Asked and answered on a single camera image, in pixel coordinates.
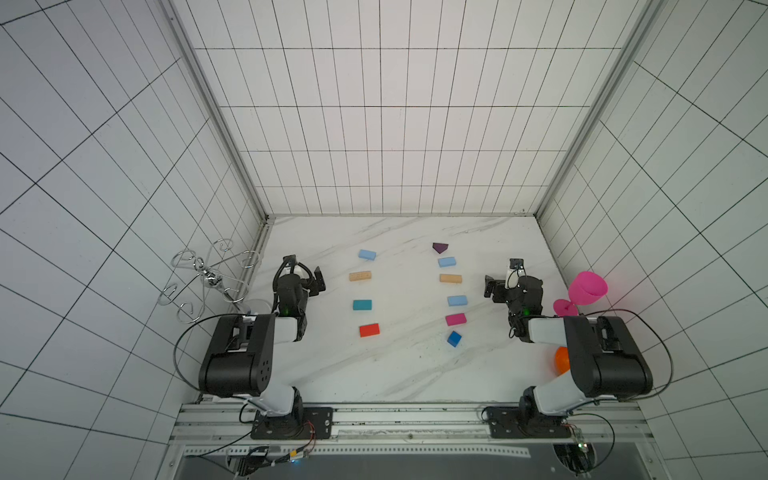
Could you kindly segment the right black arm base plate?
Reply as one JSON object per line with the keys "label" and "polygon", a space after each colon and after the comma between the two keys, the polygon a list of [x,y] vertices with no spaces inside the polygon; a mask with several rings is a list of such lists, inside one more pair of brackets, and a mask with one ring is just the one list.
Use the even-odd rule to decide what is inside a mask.
{"label": "right black arm base plate", "polygon": [[564,419],[519,407],[486,407],[482,413],[494,439],[567,439]]}

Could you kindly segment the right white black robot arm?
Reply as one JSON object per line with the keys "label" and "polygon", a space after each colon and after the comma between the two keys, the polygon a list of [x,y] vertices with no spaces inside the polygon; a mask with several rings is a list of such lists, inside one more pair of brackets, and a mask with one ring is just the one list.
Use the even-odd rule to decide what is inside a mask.
{"label": "right white black robot arm", "polygon": [[514,338],[563,347],[570,365],[555,379],[526,388],[515,407],[488,407],[494,438],[567,438],[565,421],[573,410],[599,400],[633,400],[651,391],[651,369],[621,318],[543,316],[543,282],[528,275],[516,281],[486,276],[484,296],[507,306]]}

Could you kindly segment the teal block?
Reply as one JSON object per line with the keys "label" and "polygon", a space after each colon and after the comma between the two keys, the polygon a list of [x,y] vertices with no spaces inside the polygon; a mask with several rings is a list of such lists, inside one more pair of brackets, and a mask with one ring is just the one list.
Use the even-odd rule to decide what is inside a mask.
{"label": "teal block", "polygon": [[354,311],[371,311],[373,302],[370,299],[356,299],[352,303]]}

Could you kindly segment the natural wood block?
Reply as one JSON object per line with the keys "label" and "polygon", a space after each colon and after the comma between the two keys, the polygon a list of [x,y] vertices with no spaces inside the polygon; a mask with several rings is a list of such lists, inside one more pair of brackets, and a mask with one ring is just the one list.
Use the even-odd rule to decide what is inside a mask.
{"label": "natural wood block", "polygon": [[441,283],[461,284],[462,276],[455,274],[440,274],[439,281]]}
{"label": "natural wood block", "polygon": [[371,271],[358,271],[349,274],[349,280],[351,282],[370,280],[372,278]]}

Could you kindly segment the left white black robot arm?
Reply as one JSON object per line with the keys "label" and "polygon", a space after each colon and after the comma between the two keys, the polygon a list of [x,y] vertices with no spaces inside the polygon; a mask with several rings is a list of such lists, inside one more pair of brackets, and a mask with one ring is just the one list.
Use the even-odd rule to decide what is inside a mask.
{"label": "left white black robot arm", "polygon": [[198,373],[198,388],[220,398],[239,398],[257,410],[255,432],[288,437],[309,432],[299,390],[271,380],[275,347],[303,339],[310,298],[326,290],[320,268],[283,266],[273,278],[270,313],[230,314],[218,319]]}

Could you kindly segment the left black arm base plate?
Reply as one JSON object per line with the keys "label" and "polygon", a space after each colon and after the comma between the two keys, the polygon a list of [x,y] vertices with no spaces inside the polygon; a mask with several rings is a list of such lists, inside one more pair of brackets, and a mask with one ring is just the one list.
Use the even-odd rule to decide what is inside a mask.
{"label": "left black arm base plate", "polygon": [[280,417],[258,414],[252,421],[250,438],[264,441],[299,441],[329,439],[333,424],[333,409],[309,407],[294,410]]}

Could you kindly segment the light blue block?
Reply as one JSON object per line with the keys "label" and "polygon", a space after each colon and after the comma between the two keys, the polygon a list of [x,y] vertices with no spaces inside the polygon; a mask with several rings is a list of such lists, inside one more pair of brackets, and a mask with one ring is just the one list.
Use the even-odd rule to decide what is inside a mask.
{"label": "light blue block", "polygon": [[468,299],[465,295],[453,295],[447,298],[447,302],[451,307],[466,306]]}
{"label": "light blue block", "polygon": [[370,250],[361,249],[358,252],[358,257],[367,261],[373,261],[376,259],[377,253]]}
{"label": "light blue block", "polygon": [[438,259],[438,265],[441,268],[453,267],[457,265],[457,261],[454,257],[444,257]]}

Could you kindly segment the purple triangle block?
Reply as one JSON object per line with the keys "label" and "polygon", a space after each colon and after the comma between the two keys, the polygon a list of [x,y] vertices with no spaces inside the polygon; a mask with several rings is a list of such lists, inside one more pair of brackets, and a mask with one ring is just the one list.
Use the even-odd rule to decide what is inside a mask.
{"label": "purple triangle block", "polygon": [[449,245],[448,245],[448,244],[446,244],[446,243],[437,243],[437,242],[435,242],[435,243],[433,243],[433,244],[432,244],[432,248],[433,248],[433,249],[434,249],[434,250],[435,250],[435,251],[436,251],[438,254],[443,254],[444,252],[446,252],[446,251],[448,250],[448,248],[449,248]]}

